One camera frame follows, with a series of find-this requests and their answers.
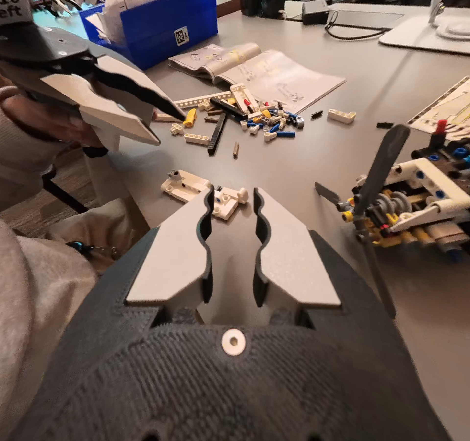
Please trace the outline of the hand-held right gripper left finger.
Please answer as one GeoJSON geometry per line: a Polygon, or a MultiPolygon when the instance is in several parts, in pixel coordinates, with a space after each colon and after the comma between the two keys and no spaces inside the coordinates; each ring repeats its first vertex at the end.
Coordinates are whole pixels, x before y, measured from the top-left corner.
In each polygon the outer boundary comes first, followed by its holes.
{"type": "Polygon", "coordinates": [[[169,314],[209,303],[213,292],[211,251],[214,187],[200,192],[156,229],[126,296],[132,307],[163,306],[169,314]]]}

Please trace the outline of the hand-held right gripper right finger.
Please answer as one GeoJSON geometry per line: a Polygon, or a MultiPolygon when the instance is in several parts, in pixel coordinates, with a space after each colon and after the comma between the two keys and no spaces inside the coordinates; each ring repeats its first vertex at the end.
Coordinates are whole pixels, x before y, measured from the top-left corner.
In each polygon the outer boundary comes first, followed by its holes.
{"type": "Polygon", "coordinates": [[[339,309],[341,300],[308,228],[260,187],[253,191],[256,253],[253,295],[258,308],[339,309]]]}

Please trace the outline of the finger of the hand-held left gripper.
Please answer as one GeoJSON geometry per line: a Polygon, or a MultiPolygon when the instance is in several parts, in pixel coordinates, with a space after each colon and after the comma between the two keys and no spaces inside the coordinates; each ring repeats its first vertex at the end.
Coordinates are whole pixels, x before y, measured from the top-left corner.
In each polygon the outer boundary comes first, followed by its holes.
{"type": "Polygon", "coordinates": [[[100,82],[93,86],[78,75],[52,74],[40,80],[78,105],[81,118],[94,128],[108,150],[119,150],[120,136],[155,146],[161,144],[150,128],[153,107],[136,96],[100,82]]]}
{"type": "Polygon", "coordinates": [[[185,113],[146,74],[110,55],[101,55],[94,64],[95,78],[110,89],[134,96],[164,114],[184,121],[185,113]]]}

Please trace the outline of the long white lego beam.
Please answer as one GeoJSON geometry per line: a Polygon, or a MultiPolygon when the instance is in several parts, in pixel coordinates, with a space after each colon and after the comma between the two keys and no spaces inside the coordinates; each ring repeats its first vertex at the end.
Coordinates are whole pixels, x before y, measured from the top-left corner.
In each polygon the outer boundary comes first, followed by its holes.
{"type": "Polygon", "coordinates": [[[200,104],[209,103],[211,98],[218,100],[227,100],[232,97],[231,91],[219,92],[210,95],[203,95],[201,97],[193,97],[188,99],[182,99],[174,101],[174,104],[182,110],[189,110],[194,107],[198,107],[200,104]]]}

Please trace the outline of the white lego panel assembly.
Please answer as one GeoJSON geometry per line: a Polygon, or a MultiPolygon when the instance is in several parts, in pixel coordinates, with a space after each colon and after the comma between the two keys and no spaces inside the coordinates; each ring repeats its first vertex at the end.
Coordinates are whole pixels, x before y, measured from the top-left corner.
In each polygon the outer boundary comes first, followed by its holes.
{"type": "Polygon", "coordinates": [[[160,186],[163,193],[183,203],[188,203],[198,196],[201,191],[211,187],[207,179],[203,179],[184,170],[171,170],[167,179],[160,186]]]}
{"type": "Polygon", "coordinates": [[[246,188],[238,191],[228,187],[217,187],[214,191],[214,208],[212,215],[228,221],[239,204],[247,203],[249,193],[246,188]]]}

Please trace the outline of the person's left forearm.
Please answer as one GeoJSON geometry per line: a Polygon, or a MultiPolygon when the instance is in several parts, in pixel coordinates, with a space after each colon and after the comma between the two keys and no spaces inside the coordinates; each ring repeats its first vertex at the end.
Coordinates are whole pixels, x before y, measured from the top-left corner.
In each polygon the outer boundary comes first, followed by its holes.
{"type": "Polygon", "coordinates": [[[21,203],[42,189],[42,174],[67,143],[35,134],[2,109],[8,98],[22,95],[17,87],[0,90],[0,210],[21,203]]]}

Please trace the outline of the long black lego beam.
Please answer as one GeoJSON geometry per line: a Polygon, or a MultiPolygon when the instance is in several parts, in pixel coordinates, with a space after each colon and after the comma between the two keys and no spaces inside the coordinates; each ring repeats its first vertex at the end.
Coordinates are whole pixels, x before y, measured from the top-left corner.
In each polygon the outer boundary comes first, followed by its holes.
{"type": "Polygon", "coordinates": [[[207,147],[207,152],[209,156],[214,156],[216,153],[216,149],[218,147],[220,137],[222,135],[222,132],[226,124],[226,118],[227,118],[227,114],[223,113],[220,115],[219,119],[217,120],[214,132],[212,133],[212,136],[210,138],[210,141],[207,147]]]}

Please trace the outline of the lego plane model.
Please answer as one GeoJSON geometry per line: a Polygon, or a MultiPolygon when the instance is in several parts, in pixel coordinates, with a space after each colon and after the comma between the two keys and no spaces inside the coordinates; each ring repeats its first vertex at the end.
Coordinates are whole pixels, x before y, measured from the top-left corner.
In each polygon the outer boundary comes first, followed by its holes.
{"type": "Polygon", "coordinates": [[[439,119],[428,146],[397,163],[410,127],[394,125],[385,134],[367,175],[356,180],[353,197],[315,182],[319,196],[332,203],[356,238],[388,315],[395,305],[380,271],[375,248],[419,243],[435,246],[452,261],[469,254],[469,138],[446,141],[447,120],[439,119]]]}

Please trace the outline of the pile of small lego pieces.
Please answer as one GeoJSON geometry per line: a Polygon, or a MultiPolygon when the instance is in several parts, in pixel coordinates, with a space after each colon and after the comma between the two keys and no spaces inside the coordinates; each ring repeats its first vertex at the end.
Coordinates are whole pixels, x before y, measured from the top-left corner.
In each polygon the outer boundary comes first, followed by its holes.
{"type": "Polygon", "coordinates": [[[259,99],[244,84],[232,85],[227,95],[213,94],[200,105],[207,112],[214,108],[230,115],[251,136],[263,131],[265,142],[275,138],[294,138],[297,131],[305,127],[304,118],[289,111],[285,103],[259,99]]]}

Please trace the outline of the thick white lego beam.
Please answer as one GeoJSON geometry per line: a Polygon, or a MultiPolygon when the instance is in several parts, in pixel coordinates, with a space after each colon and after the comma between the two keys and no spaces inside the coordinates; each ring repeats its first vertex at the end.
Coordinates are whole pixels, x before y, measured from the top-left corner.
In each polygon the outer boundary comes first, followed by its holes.
{"type": "Polygon", "coordinates": [[[337,109],[329,109],[327,113],[327,118],[345,125],[351,124],[356,118],[356,112],[343,112],[337,109]]]}

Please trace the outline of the person's left hand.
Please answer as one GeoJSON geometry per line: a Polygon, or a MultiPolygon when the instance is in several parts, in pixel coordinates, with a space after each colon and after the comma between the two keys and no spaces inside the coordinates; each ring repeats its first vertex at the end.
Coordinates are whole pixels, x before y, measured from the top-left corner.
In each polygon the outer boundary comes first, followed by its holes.
{"type": "Polygon", "coordinates": [[[2,109],[13,121],[35,134],[62,142],[77,142],[85,147],[103,147],[89,124],[64,110],[32,101],[23,95],[8,98],[2,109]]]}

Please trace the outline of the blue plastic bin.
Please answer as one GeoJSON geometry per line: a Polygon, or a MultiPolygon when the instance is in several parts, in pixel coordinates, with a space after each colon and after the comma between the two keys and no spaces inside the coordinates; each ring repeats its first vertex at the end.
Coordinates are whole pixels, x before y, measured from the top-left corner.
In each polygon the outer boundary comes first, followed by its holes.
{"type": "Polygon", "coordinates": [[[106,42],[87,20],[100,14],[103,4],[80,10],[91,43],[117,52],[141,70],[189,50],[218,33],[216,0],[156,0],[121,14],[125,41],[106,42]]]}

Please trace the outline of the person's beige pants leg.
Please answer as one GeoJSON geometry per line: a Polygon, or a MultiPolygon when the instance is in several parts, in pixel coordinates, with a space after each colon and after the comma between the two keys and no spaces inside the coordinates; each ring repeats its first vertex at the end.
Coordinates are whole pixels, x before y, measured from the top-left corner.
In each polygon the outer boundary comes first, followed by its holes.
{"type": "Polygon", "coordinates": [[[45,237],[64,244],[80,242],[92,246],[85,257],[101,275],[149,231],[137,204],[132,197],[126,197],[59,221],[45,237]]]}

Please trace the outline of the blue carabiner keyring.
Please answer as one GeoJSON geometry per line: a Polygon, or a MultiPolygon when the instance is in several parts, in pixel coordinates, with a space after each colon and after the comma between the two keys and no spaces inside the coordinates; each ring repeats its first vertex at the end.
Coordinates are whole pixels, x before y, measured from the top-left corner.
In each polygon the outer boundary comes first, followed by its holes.
{"type": "Polygon", "coordinates": [[[71,241],[65,243],[65,245],[76,250],[78,253],[85,257],[90,257],[94,252],[102,256],[112,258],[114,260],[119,257],[119,252],[115,247],[96,246],[91,244],[85,244],[81,241],[71,241]]]}

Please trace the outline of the open instruction booklet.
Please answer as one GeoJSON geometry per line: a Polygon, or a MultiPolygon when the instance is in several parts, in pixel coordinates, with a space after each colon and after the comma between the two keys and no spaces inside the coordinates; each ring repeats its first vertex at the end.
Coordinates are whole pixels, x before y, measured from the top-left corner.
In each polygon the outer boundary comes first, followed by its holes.
{"type": "Polygon", "coordinates": [[[305,68],[280,51],[262,51],[252,42],[231,48],[209,44],[168,60],[173,67],[210,79],[214,85],[243,84],[257,100],[280,102],[295,114],[346,82],[305,68]]]}

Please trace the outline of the grey power adapter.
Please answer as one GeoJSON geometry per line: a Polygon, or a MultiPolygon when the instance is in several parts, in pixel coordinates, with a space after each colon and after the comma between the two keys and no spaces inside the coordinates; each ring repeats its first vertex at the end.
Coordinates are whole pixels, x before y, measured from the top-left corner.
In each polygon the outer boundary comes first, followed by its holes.
{"type": "Polygon", "coordinates": [[[329,7],[325,0],[302,2],[301,22],[304,26],[326,25],[329,17],[329,7]]]}

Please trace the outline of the grey flat pad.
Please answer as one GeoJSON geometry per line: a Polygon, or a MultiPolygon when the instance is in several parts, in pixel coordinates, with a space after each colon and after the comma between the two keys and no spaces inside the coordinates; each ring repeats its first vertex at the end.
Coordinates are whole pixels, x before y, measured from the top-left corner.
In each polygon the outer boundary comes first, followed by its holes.
{"type": "Polygon", "coordinates": [[[333,5],[329,10],[327,25],[389,31],[400,23],[403,18],[403,14],[396,12],[348,10],[333,5]]]}

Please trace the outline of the white monitor stand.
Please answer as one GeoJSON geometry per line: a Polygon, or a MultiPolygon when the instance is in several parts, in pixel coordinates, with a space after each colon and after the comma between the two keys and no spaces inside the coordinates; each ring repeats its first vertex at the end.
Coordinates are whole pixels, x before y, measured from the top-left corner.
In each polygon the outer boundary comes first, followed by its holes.
{"type": "Polygon", "coordinates": [[[416,16],[399,23],[381,36],[379,43],[395,48],[469,56],[470,41],[450,40],[437,35],[438,24],[446,18],[470,17],[454,15],[451,11],[446,10],[443,0],[431,0],[427,16],[416,16]]]}

